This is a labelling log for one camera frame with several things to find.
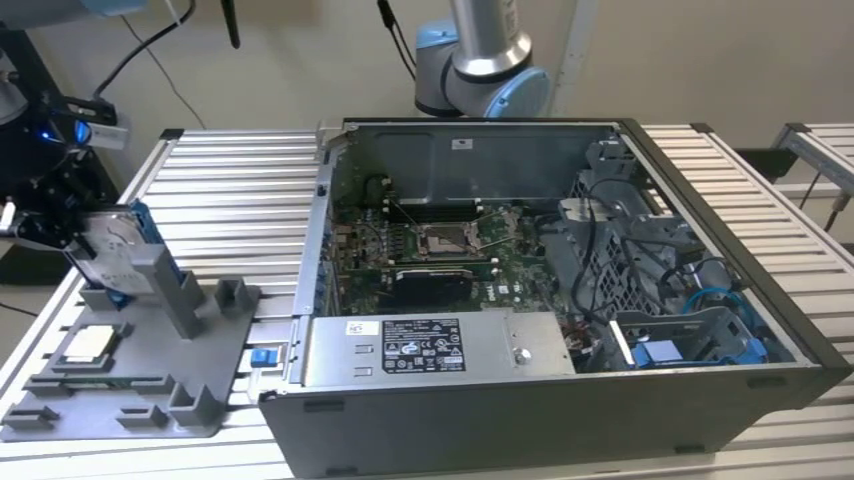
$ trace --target motherboard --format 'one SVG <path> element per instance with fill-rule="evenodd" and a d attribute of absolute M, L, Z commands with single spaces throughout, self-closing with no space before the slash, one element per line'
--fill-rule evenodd
<path fill-rule="evenodd" d="M 345 315 L 568 311 L 521 205 L 344 209 L 333 256 Z"/>

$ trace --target blue cable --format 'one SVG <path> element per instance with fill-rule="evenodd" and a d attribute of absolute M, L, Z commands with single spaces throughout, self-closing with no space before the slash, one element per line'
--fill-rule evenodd
<path fill-rule="evenodd" d="M 739 297 L 732 291 L 727 290 L 725 288 L 720 288 L 720 287 L 703 288 L 699 292 L 696 292 L 693 295 L 691 295 L 691 298 L 688 298 L 688 301 L 684 302 L 684 307 L 681 307 L 681 315 L 684 315 L 685 313 L 689 312 L 691 307 L 696 303 L 696 300 L 699 300 L 699 298 L 703 295 L 705 295 L 707 293 L 721 293 L 723 295 L 729 297 L 735 301 L 735 303 L 737 303 L 737 306 L 744 311 L 744 314 L 747 315 L 747 317 L 749 317 L 748 328 L 752 330 L 753 327 L 755 327 L 755 321 L 753 321 L 755 319 L 753 319 L 753 316 L 752 316 L 752 310 L 749 309 L 749 307 L 747 306 L 747 304 L 741 300 L 741 297 Z"/>

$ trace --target white label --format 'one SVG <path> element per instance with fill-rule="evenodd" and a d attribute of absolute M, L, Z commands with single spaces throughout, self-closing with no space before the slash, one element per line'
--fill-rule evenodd
<path fill-rule="evenodd" d="M 378 335 L 378 322 L 348 321 L 346 335 Z"/>
<path fill-rule="evenodd" d="M 450 150 L 471 150 L 475 148 L 473 138 L 450 139 Z"/>

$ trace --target blue light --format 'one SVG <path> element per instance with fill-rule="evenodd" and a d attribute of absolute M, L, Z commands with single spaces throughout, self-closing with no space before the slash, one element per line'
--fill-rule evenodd
<path fill-rule="evenodd" d="M 77 123 L 74 125 L 74 137 L 77 138 L 77 143 L 80 145 L 88 142 L 90 131 L 92 127 L 89 127 L 89 124 L 77 120 Z"/>

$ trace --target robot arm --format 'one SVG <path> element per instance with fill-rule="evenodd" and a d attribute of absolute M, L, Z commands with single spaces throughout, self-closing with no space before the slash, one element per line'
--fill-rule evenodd
<path fill-rule="evenodd" d="M 532 117 L 548 98 L 515 0 L 450 0 L 453 21 L 417 30 L 414 106 L 437 117 Z"/>

